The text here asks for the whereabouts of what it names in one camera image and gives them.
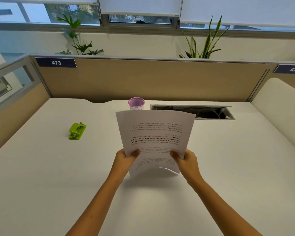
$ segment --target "person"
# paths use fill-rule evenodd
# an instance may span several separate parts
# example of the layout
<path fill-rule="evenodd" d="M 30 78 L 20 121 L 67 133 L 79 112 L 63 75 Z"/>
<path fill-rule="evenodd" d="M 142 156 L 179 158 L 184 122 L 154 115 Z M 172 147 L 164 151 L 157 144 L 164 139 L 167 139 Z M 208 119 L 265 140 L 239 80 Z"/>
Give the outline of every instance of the person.
<path fill-rule="evenodd" d="M 66 236 L 98 235 L 119 185 L 139 154 L 140 151 L 136 150 L 130 157 L 126 157 L 123 149 L 117 151 L 106 181 Z M 261 235 L 205 182 L 199 171 L 197 157 L 193 152 L 187 149 L 183 159 L 176 152 L 170 152 L 170 155 L 225 236 Z"/>

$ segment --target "blue sign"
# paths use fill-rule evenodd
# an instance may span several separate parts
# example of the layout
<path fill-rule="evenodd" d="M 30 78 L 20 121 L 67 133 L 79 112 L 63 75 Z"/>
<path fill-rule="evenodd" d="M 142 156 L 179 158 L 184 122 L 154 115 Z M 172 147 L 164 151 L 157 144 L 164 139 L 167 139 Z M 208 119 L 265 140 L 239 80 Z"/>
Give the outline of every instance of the blue sign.
<path fill-rule="evenodd" d="M 40 67 L 76 68 L 74 59 L 68 58 L 35 58 Z"/>
<path fill-rule="evenodd" d="M 273 73 L 275 73 L 275 74 L 295 74 L 295 65 L 279 64 Z"/>

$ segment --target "green hole puncher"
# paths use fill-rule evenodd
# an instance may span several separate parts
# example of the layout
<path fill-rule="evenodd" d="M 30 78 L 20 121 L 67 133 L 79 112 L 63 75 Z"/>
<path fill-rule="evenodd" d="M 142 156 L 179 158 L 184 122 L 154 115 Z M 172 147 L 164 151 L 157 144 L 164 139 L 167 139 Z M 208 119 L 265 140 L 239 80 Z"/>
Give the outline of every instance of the green hole puncher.
<path fill-rule="evenodd" d="M 86 125 L 81 123 L 74 123 L 72 124 L 71 128 L 70 128 L 70 136 L 69 139 L 70 140 L 79 140 L 84 132 L 84 130 L 86 129 Z"/>

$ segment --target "paper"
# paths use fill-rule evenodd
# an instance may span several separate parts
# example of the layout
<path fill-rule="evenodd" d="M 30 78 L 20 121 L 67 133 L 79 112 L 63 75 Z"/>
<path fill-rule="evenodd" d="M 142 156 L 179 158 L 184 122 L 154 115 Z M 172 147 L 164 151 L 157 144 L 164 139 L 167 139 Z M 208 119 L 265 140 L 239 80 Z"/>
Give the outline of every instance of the paper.
<path fill-rule="evenodd" d="M 130 177 L 150 168 L 166 168 L 180 173 L 169 152 L 184 157 L 195 114 L 170 110 L 117 112 L 117 121 L 126 156 L 141 151 L 132 164 Z"/>

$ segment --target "purple rim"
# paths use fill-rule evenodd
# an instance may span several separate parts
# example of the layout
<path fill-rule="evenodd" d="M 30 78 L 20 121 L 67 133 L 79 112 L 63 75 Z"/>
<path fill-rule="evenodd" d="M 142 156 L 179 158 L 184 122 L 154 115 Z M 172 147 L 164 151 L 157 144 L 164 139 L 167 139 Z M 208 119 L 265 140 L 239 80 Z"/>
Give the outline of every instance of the purple rim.
<path fill-rule="evenodd" d="M 142 100 L 142 101 L 143 101 L 143 104 L 140 105 L 140 106 L 133 106 L 133 105 L 131 105 L 131 104 L 130 104 L 130 101 L 131 101 L 131 100 L 134 100 L 134 99 L 140 99 L 140 100 Z M 129 104 L 130 107 L 133 107 L 133 108 L 139 108 L 139 107 L 142 107 L 142 106 L 145 104 L 145 101 L 144 101 L 144 99 L 142 99 L 142 98 L 140 98 L 140 97 L 134 97 L 134 98 L 130 98 L 130 99 L 129 99 L 128 104 Z"/>

